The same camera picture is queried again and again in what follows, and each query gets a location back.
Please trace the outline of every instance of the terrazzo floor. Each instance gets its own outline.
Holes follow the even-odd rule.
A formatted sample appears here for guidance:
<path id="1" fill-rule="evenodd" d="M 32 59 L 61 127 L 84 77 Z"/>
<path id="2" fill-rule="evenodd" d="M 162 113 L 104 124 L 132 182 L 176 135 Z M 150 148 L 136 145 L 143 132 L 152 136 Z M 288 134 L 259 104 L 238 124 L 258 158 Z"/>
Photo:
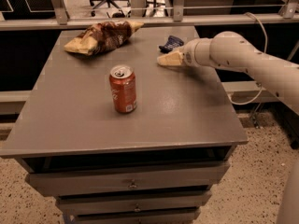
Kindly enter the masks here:
<path id="1" fill-rule="evenodd" d="M 238 114 L 249 137 L 230 158 L 231 167 L 194 224 L 275 223 L 286 180 L 299 151 L 274 112 L 259 115 L 255 129 L 247 113 Z M 24 181 L 26 172 L 14 160 L 0 159 L 0 223 L 63 224 L 53 198 L 44 198 Z"/>

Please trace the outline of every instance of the brown chip bag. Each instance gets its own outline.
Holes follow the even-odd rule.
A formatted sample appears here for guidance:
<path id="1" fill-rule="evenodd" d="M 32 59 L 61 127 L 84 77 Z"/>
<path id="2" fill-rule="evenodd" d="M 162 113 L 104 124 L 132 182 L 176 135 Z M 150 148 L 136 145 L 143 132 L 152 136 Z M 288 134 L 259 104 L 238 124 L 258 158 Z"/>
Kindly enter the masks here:
<path id="1" fill-rule="evenodd" d="M 64 45 L 64 50 L 90 56 L 117 49 L 143 24 L 136 21 L 97 23 Z"/>

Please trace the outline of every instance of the can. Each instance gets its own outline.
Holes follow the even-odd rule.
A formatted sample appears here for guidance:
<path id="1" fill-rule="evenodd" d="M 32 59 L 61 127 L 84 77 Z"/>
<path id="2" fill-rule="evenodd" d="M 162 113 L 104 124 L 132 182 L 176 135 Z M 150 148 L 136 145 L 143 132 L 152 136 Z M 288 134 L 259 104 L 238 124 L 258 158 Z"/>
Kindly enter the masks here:
<path id="1" fill-rule="evenodd" d="M 114 107 L 121 113 L 130 113 L 136 108 L 135 73 L 132 67 L 119 64 L 109 76 Z"/>

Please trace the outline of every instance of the dresser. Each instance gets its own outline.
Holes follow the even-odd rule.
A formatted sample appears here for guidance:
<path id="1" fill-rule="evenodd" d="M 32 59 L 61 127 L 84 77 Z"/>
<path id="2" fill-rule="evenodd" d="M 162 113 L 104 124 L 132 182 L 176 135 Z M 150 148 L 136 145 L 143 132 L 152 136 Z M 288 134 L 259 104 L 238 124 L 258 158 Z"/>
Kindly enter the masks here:
<path id="1" fill-rule="evenodd" d="M 114 51 L 64 51 L 80 31 L 63 31 L 0 149 L 26 182 L 56 199 L 75 223 L 188 223 L 248 138 L 214 69 L 157 64 L 170 35 L 193 27 L 142 28 Z M 115 111 L 109 71 L 134 68 L 137 109 Z"/>

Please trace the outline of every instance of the drawer knob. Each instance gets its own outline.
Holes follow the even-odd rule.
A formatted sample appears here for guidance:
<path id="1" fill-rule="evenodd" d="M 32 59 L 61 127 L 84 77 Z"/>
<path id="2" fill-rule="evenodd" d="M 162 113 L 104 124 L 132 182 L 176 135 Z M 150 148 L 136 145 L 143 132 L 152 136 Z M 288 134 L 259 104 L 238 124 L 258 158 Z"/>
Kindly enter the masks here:
<path id="1" fill-rule="evenodd" d="M 141 209 L 139 208 L 139 205 L 138 205 L 138 204 L 135 206 L 134 211 L 135 211 L 136 213 L 141 212 Z"/>
<path id="2" fill-rule="evenodd" d="M 131 181 L 131 184 L 128 186 L 129 189 L 137 189 L 138 185 L 135 183 L 135 180 L 133 179 Z"/>

